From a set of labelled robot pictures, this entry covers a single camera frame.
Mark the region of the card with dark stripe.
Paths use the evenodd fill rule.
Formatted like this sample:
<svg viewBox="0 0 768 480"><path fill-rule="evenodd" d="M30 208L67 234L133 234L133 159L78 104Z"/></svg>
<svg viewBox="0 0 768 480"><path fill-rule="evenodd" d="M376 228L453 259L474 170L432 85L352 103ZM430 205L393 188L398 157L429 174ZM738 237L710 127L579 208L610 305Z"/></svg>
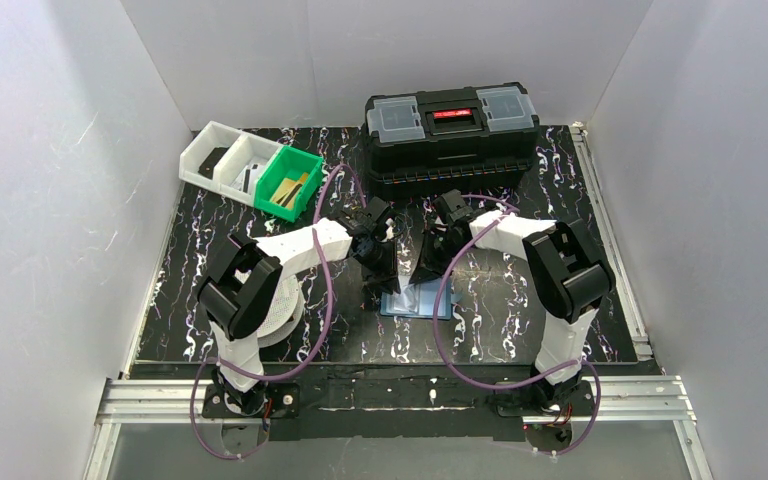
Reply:
<svg viewBox="0 0 768 480"><path fill-rule="evenodd" d="M392 296L391 309L397 314L418 314L420 310L421 288L407 285L398 294Z"/></svg>

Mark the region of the gold credit card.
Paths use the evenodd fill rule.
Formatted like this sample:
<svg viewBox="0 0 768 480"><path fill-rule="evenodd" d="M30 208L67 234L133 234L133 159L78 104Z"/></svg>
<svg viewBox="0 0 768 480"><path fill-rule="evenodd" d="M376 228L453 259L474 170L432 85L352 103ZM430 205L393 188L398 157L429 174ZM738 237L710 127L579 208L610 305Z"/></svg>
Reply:
<svg viewBox="0 0 768 480"><path fill-rule="evenodd" d="M286 209L293 208L296 197L305 185L309 174L302 173L297 179L285 177L273 193L270 201Z"/></svg>

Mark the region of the white printed card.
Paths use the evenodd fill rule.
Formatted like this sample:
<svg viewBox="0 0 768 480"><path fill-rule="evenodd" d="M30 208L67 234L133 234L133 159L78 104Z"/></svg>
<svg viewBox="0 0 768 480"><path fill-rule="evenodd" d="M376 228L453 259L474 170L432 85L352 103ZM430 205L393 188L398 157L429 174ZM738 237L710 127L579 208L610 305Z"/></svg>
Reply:
<svg viewBox="0 0 768 480"><path fill-rule="evenodd" d="M246 169L250 175L257 177L263 173L267 165L268 165L267 162L251 161L247 165Z"/></svg>

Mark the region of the white credit card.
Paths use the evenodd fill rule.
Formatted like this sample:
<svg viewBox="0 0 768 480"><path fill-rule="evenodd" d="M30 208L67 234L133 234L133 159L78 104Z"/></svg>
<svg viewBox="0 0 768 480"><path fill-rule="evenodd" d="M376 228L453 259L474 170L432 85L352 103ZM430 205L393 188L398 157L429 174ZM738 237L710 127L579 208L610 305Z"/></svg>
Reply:
<svg viewBox="0 0 768 480"><path fill-rule="evenodd" d="M249 174L249 172L245 167L235 178L234 182L232 183L232 186L237 190L247 192L249 190L249 184L250 184L251 178L252 178L252 175Z"/></svg>

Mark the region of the black credit card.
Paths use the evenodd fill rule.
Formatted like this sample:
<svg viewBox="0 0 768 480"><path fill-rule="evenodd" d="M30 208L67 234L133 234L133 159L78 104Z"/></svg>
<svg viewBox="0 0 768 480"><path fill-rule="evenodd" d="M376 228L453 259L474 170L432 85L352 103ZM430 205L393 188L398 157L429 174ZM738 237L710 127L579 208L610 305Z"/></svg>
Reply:
<svg viewBox="0 0 768 480"><path fill-rule="evenodd" d="M228 147L214 147L199 165L198 173L207 179L212 179L216 166L228 150Z"/></svg>

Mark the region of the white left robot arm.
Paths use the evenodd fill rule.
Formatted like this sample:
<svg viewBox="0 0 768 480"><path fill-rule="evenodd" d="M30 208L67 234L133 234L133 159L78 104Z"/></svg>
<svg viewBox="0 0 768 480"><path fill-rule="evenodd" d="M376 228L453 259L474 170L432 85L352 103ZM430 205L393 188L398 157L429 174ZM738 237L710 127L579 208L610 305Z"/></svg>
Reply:
<svg viewBox="0 0 768 480"><path fill-rule="evenodd" d="M220 384L246 395L269 381L260 360L257 331L279 285L305 270L351 258L373 291L400 291L396 245L389 237L391 205L374 197L365 207L270 237L232 235L209 263L197 288L197 307L217 340Z"/></svg>

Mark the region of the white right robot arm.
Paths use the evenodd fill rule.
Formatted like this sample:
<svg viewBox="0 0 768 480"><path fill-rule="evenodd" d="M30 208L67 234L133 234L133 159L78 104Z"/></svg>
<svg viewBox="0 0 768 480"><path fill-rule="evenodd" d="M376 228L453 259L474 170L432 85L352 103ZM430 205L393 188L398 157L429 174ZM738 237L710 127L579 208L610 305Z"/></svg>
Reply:
<svg viewBox="0 0 768 480"><path fill-rule="evenodd" d="M465 199L452 190L434 200L439 221L424 233L411 283L445 280L471 248L526 261L546 321L532 375L521 384L547 396L573 388L587 332L616 285L608 260L581 219L523 218L513 210L474 209Z"/></svg>

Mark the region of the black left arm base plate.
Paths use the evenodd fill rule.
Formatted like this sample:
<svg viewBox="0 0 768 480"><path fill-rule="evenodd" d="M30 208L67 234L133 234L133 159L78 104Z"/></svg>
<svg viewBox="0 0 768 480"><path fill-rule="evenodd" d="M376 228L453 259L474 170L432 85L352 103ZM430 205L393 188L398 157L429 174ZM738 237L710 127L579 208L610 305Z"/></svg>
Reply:
<svg viewBox="0 0 768 480"><path fill-rule="evenodd" d="M292 383L258 383L246 393L211 384L200 404L201 415L209 419L295 418L299 405L300 388Z"/></svg>

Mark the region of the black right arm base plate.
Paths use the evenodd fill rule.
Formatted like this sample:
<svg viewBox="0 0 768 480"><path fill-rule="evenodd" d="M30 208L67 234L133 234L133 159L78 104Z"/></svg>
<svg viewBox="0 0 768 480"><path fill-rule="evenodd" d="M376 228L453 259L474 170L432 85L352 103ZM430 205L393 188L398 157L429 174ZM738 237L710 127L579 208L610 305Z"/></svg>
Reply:
<svg viewBox="0 0 768 480"><path fill-rule="evenodd" d="M596 395L580 375L557 385L540 380L534 385L494 392L489 405L501 417L537 417L538 422L563 425L576 416L588 417Z"/></svg>

